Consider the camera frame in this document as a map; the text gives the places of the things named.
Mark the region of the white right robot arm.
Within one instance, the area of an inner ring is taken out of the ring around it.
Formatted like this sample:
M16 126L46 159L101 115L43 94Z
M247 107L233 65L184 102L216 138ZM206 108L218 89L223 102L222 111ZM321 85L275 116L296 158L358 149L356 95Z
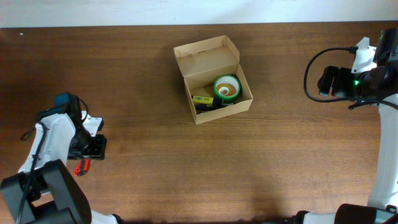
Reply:
M381 139L374 187L365 206L344 203L333 213L302 210L287 223L397 223L397 29L382 30L375 47L364 37L345 50L354 54L353 66L325 67L317 83L322 98L304 92L318 103L350 101L351 110L378 108Z

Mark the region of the yellow tape roll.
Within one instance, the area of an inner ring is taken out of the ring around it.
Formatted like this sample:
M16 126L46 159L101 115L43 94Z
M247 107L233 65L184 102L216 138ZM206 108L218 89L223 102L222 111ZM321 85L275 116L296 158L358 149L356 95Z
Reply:
M221 83L216 86L216 92L221 96L230 97L235 95L237 93L237 90L232 84Z

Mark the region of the green tape roll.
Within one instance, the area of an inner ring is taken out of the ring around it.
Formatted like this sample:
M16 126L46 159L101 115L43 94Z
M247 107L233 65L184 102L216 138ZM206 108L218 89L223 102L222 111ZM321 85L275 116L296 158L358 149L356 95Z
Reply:
M213 84L215 97L224 103L234 103L241 91L241 84L234 75L222 75Z

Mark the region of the cardboard box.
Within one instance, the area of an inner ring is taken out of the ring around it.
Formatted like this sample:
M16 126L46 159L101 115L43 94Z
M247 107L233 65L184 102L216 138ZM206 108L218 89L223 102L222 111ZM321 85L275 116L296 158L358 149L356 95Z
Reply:
M174 55L182 74L185 92L193 119L202 124L232 114L247 111L254 99L240 64L239 50L227 35L174 47ZM216 98L213 84L222 75L234 75L241 91L232 106L212 111L195 109L192 96Z

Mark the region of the yellow highlighter pen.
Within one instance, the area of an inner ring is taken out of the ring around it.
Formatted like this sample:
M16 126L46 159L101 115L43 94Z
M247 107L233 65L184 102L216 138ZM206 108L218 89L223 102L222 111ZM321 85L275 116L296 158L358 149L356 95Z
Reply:
M204 105L222 105L223 100L220 98L212 98L212 97L207 97L207 96L197 96L193 95L192 100L196 104L204 104Z

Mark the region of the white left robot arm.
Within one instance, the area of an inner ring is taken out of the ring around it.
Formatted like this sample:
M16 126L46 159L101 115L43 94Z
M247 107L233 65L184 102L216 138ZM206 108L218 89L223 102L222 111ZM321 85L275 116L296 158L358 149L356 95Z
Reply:
M123 223L116 214L91 209L68 171L78 160L75 175L87 173L91 160L103 160L107 139L100 117L88 114L87 104L65 92L52 108L40 111L23 141L34 137L29 156L18 173L1 182L1 194L16 223Z

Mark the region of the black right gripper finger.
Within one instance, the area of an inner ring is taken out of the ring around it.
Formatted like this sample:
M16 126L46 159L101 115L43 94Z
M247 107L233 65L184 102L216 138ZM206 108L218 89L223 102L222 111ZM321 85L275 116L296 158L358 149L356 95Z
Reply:
M354 75L349 68L340 67L334 76L331 94L336 97L354 97Z
M327 66L323 71L323 75L317 83L319 94L323 96L328 96L330 88L333 84L333 79L338 73L338 67Z

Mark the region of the orange pen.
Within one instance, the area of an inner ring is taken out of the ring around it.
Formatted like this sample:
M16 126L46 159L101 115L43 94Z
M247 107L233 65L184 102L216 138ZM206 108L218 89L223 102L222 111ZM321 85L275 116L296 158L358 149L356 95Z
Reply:
M90 159L81 159L74 171L75 176L85 175L90 168Z

